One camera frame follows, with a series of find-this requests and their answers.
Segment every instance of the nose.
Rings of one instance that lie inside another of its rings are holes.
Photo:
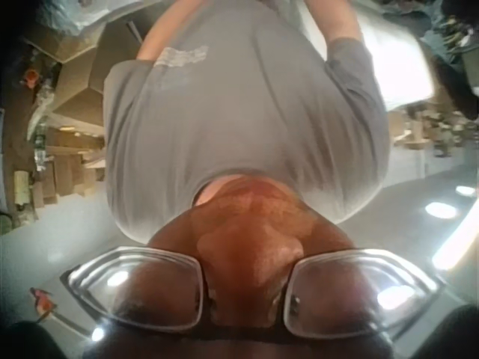
[[[231,218],[197,246],[215,293],[213,319],[222,325],[265,325],[290,267],[304,255],[297,238],[251,214]]]

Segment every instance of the ceiling light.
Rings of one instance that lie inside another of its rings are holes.
[[[452,207],[446,203],[432,202],[426,206],[426,212],[437,218],[450,219],[457,215],[456,207]]]
[[[108,284],[108,286],[119,286],[127,279],[128,279],[127,271],[117,271],[108,279],[106,283]]]
[[[75,126],[62,126],[59,130],[63,132],[73,132],[75,131]]]
[[[437,269],[444,271],[452,269],[464,257],[479,233],[478,218],[479,200],[476,200],[459,227],[434,254],[433,265]]]
[[[377,302],[386,310],[393,310],[406,303],[414,295],[410,286],[390,286],[377,295]]]
[[[91,340],[94,342],[99,342],[105,337],[105,331],[101,327],[96,327],[93,333],[91,334]]]
[[[456,187],[456,192],[462,196],[473,197],[476,193],[476,188],[468,187],[466,185],[459,185]]]

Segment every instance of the man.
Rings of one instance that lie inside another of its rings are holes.
[[[201,264],[215,323],[264,327],[294,263],[352,248],[385,109],[347,0],[306,0],[328,61],[254,0],[177,0],[105,85],[118,226]]]

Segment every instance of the eyeglasses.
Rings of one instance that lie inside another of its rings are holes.
[[[107,318],[165,334],[224,327],[200,263],[152,248],[119,247],[62,276],[96,320]],[[438,278],[383,250],[348,250],[298,261],[281,293],[278,318],[288,335],[337,339],[400,328],[431,302]]]

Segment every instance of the gray t-shirt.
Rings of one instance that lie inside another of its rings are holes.
[[[362,208],[387,168],[385,108],[362,43],[328,57],[261,3],[217,0],[155,63],[113,67],[106,181],[122,231],[147,242],[226,174],[281,181],[335,223]]]

